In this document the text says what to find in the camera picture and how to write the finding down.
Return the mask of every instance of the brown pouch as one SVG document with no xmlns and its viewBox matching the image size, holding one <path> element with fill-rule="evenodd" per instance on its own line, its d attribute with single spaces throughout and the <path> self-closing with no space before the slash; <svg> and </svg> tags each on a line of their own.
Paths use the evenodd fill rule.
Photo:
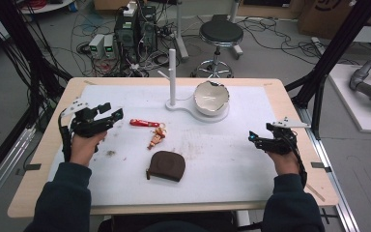
<svg viewBox="0 0 371 232">
<path fill-rule="evenodd" d="M 172 152 L 159 151 L 152 156 L 149 169 L 146 170 L 147 180 L 150 176 L 157 176 L 179 182 L 186 169 L 185 159 Z"/>
</svg>

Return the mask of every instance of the human hand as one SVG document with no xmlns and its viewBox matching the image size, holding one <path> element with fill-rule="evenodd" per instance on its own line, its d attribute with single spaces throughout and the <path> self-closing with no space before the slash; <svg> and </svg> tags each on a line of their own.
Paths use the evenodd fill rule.
<svg viewBox="0 0 371 232">
<path fill-rule="evenodd" d="M 267 152 L 267 154 L 275 164 L 275 170 L 278 176 L 284 174 L 300 174 L 300 165 L 292 151 L 282 156 L 272 152 Z"/>
<path fill-rule="evenodd" d="M 106 135 L 107 131 L 100 132 L 89 138 L 75 134 L 71 140 L 71 162 L 89 166 L 89 161 L 95 153 L 96 146 Z"/>
</svg>

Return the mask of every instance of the stool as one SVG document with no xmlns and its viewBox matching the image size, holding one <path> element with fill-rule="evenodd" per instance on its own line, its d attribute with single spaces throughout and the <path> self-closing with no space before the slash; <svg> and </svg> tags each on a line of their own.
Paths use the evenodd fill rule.
<svg viewBox="0 0 371 232">
<path fill-rule="evenodd" d="M 200 28 L 200 38 L 208 44 L 216 46 L 213 60 L 201 63 L 191 77 L 234 77 L 233 70 L 218 60 L 221 47 L 233 47 L 243 40 L 243 29 L 228 20 L 212 20 L 205 22 Z"/>
</svg>

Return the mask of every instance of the gray floor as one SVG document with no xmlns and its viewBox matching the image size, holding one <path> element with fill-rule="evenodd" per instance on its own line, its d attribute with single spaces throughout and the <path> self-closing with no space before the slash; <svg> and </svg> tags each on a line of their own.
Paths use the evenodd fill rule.
<svg viewBox="0 0 371 232">
<path fill-rule="evenodd" d="M 104 32 L 102 30 L 108 31 L 107 28 L 114 26 L 114 23 L 110 22 L 113 18 L 113 14 L 100 15 L 94 11 L 90 2 L 83 4 L 78 13 L 60 10 L 39 15 L 39 21 L 47 40 L 53 47 L 60 47 L 54 48 L 56 58 L 73 76 L 83 75 L 83 62 L 79 57 L 74 56 L 75 62 L 71 53 L 65 49 L 74 50 L 79 43 L 90 41 L 89 37 L 76 36 L 81 35 L 84 30 L 82 24 L 103 25 L 104 27 L 99 28 L 99 33 L 101 33 Z M 179 65 L 177 74 L 187 77 L 201 61 L 212 57 L 214 48 L 201 42 L 197 37 L 187 36 L 198 34 L 200 25 L 198 18 L 184 18 L 183 24 L 184 28 L 190 26 L 185 32 L 185 45 L 190 58 Z M 298 34 L 294 21 L 277 21 L 276 30 L 289 35 L 291 45 L 310 42 L 309 37 Z M 266 46 L 280 47 L 283 42 L 283 38 L 277 37 L 272 31 L 253 32 L 253 36 L 258 43 Z M 234 69 L 235 77 L 278 78 L 284 84 L 288 84 L 309 73 L 314 67 L 313 64 L 318 61 L 315 57 L 305 56 L 298 49 L 289 50 L 289 52 L 313 64 L 290 56 L 280 49 L 263 48 L 258 45 L 253 36 L 245 32 L 241 43 L 244 55 L 239 60 L 235 60 L 233 54 L 228 51 L 223 51 L 221 54 L 221 60 Z M 371 57 L 371 47 L 366 43 L 354 43 L 344 55 L 344 58 L 360 64 L 369 57 Z M 89 69 L 90 63 L 87 59 L 86 64 Z M 158 74 L 156 71 L 150 71 L 150 76 L 158 76 Z M 290 95 L 294 96 L 295 93 L 296 91 L 292 91 Z M 26 96 L 26 87 L 0 50 L 0 144 L 26 109 Z M 9 218 L 7 210 L 22 179 L 21 176 L 15 175 L 15 172 L 21 168 L 23 161 L 38 143 L 40 136 L 41 134 L 37 134 L 37 139 L 31 144 L 31 148 L 24 154 L 8 181 L 0 189 L 0 231 L 21 231 L 30 221 L 30 218 Z M 321 136 L 360 231 L 371 231 L 371 133 L 357 130 L 329 81 L 326 83 L 324 95 Z M 336 215 L 332 208 L 325 210 L 329 215 Z M 262 214 L 262 211 L 251 211 L 250 218 L 253 221 L 259 221 L 262 219 Z M 91 231 L 97 231 L 101 220 L 102 217 L 92 217 Z M 327 231 L 343 231 L 337 218 L 329 218 L 325 224 Z"/>
</svg>

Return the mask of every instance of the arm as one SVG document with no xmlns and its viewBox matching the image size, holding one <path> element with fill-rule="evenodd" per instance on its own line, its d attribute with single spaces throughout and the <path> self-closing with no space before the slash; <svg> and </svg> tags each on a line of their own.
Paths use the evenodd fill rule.
<svg viewBox="0 0 371 232">
<path fill-rule="evenodd" d="M 44 185 L 33 221 L 25 232 L 89 231 L 91 194 L 87 187 L 92 171 L 88 165 L 105 135 L 73 137 L 71 161 L 60 163 L 53 181 Z"/>
<path fill-rule="evenodd" d="M 278 176 L 265 208 L 262 231 L 325 231 L 315 199 L 303 191 L 295 155 L 268 154 Z"/>
</svg>

